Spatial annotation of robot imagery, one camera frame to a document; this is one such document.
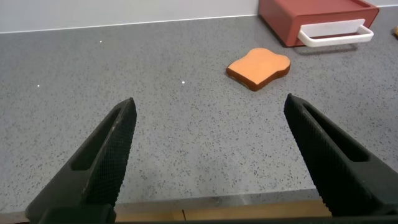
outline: red box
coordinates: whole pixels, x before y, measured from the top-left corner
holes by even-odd
[[[362,0],[260,0],[259,13],[288,47],[303,45],[301,25],[364,19],[369,28],[379,8]]]

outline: toy bread slice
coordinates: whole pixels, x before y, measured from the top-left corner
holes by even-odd
[[[289,69],[290,60],[285,55],[256,48],[228,66],[226,73],[250,90],[258,91],[276,78],[286,75]]]

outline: white wall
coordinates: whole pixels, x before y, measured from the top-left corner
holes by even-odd
[[[257,6],[258,0],[0,0],[0,33],[255,15]]]

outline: table surface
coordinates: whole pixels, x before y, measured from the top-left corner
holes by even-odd
[[[129,97],[137,125],[118,203],[319,197],[283,114],[288,93],[398,171],[397,10],[381,10],[369,43],[317,49],[283,48],[257,16],[0,35],[0,213],[24,211]],[[225,68],[255,47],[292,65],[252,92]]]

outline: drawer handle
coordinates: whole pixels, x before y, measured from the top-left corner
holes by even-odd
[[[373,37],[373,32],[363,26],[364,19],[356,19],[350,21],[324,22],[318,24],[301,25],[298,38],[308,47],[322,47],[340,44],[353,44],[360,42],[368,42]],[[319,37],[326,35],[352,34],[344,37],[328,37],[322,39],[313,39],[311,37]]]

